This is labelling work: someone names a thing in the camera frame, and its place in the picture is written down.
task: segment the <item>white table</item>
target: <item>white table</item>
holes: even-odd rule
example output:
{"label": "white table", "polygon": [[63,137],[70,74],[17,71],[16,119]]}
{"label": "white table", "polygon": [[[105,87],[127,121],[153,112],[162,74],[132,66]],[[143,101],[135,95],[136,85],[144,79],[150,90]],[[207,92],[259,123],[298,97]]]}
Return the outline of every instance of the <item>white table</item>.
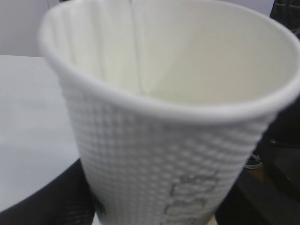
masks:
{"label": "white table", "polygon": [[58,80],[44,59],[0,55],[0,212],[78,158]]}

